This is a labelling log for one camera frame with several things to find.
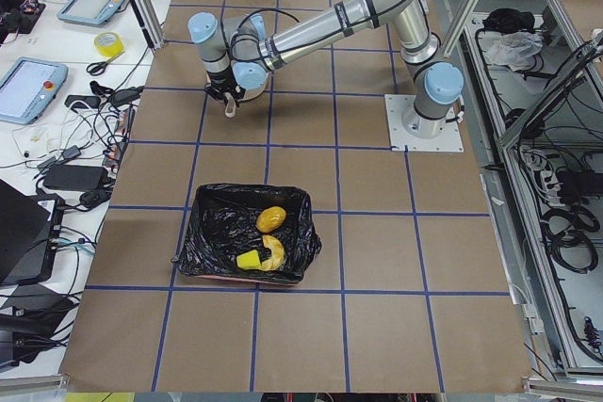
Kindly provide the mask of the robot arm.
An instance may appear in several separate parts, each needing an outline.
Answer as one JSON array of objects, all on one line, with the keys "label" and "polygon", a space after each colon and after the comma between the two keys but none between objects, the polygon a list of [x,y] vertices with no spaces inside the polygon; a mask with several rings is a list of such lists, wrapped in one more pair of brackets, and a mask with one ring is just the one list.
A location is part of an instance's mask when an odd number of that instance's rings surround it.
[{"label": "robot arm", "polygon": [[440,40],[420,0],[344,0],[287,30],[268,34],[257,10],[219,20],[210,12],[190,17],[187,29],[207,75],[205,92],[232,118],[243,102],[259,96],[268,76],[285,65],[365,29],[390,24],[416,86],[411,120],[445,121],[464,86],[462,73],[443,61]]}]

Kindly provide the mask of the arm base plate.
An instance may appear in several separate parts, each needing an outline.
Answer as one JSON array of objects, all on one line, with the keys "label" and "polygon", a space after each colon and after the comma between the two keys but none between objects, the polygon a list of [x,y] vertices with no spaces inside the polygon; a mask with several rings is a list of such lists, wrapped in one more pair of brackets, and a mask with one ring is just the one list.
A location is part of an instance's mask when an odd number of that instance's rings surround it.
[{"label": "arm base plate", "polygon": [[415,111],[415,95],[385,94],[390,149],[394,152],[462,153],[459,122],[451,107],[440,120],[426,120]]}]

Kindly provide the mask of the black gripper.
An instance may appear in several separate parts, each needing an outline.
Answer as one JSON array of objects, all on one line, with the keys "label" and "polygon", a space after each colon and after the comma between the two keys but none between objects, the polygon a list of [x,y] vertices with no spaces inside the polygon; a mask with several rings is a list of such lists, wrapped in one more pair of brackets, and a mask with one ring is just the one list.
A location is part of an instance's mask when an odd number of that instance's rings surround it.
[{"label": "black gripper", "polygon": [[236,106],[242,102],[245,97],[245,89],[239,86],[219,86],[212,83],[205,84],[205,92],[214,100],[227,105],[230,99],[233,99]]}]

